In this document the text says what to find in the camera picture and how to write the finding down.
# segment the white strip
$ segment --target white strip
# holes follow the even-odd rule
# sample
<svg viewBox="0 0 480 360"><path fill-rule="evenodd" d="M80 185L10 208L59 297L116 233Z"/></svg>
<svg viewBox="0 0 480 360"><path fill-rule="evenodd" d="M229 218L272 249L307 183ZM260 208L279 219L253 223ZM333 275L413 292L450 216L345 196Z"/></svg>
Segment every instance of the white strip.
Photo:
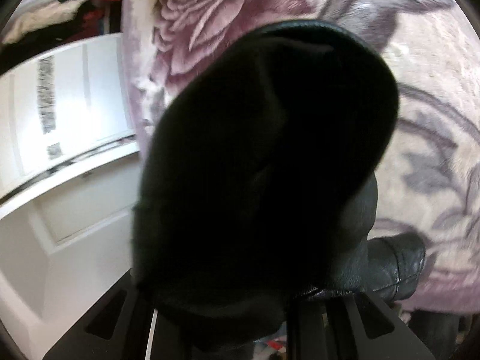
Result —
<svg viewBox="0 0 480 360"><path fill-rule="evenodd" d="M145 352L145 360L150 360L150 355L152 354L152 344L153 344L153 336L155 334L155 325L157 324L157 314L158 314L158 311L157 309L155 309L153 311L152 324L150 325L150 333L148 334L147 351Z"/></svg>
<svg viewBox="0 0 480 360"><path fill-rule="evenodd" d="M55 188L62 183L78 177L92 169L133 154L138 150L139 148L137 142L132 142L86 158L81 162L73 163L64 169L59 170L49 178L41 180L31 187L19 192L11 199L7 200L4 204L0 205L0 219L4 218L17 208L23 206L43 193L51 190L52 188Z"/></svg>

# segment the pink rose print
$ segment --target pink rose print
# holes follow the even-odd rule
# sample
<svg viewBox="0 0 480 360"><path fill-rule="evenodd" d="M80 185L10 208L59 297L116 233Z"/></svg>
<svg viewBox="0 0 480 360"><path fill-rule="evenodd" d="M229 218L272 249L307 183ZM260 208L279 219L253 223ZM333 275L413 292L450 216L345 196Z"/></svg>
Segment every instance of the pink rose print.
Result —
<svg viewBox="0 0 480 360"><path fill-rule="evenodd" d="M160 0L151 79L175 97L229 44L267 23L316 11L314 0Z"/></svg>

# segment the black and white patterned strip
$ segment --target black and white patterned strip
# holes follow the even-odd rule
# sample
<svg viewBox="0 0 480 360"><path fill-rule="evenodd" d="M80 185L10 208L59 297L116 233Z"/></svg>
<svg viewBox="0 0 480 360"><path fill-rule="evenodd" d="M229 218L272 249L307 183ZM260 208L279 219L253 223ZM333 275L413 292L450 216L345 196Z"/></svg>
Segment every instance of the black and white patterned strip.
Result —
<svg viewBox="0 0 480 360"><path fill-rule="evenodd" d="M52 135L56 128L55 91L53 85L54 60L53 56L38 61L37 103L40 113L40 122L44 134ZM46 149L49 159L53 160L62 155L59 142L51 142Z"/></svg>

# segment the black leather item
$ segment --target black leather item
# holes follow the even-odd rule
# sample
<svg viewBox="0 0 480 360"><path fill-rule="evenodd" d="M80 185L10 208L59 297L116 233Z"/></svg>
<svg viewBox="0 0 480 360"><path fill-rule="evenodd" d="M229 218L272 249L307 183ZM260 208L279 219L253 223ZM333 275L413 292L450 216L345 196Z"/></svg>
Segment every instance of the black leather item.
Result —
<svg viewBox="0 0 480 360"><path fill-rule="evenodd" d="M294 20L237 41L153 136L135 208L140 290L220 350L274 333L306 288L366 288L373 171L397 108L386 64L341 28Z"/></svg>
<svg viewBox="0 0 480 360"><path fill-rule="evenodd" d="M414 233L368 241L369 287L385 302L413 295L425 261L425 246Z"/></svg>

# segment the plush blanket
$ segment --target plush blanket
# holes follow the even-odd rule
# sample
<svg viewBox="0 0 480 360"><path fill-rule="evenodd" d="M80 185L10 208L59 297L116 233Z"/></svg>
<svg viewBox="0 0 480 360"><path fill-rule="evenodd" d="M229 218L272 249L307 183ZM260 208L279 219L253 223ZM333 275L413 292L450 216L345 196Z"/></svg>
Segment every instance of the plush blanket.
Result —
<svg viewBox="0 0 480 360"><path fill-rule="evenodd" d="M143 155L162 112L195 76L244 33L292 18L350 30L397 79L400 114L376 171L371 236L417 232L427 245L421 283L403 306L480 311L480 40L454 0L124 0Z"/></svg>

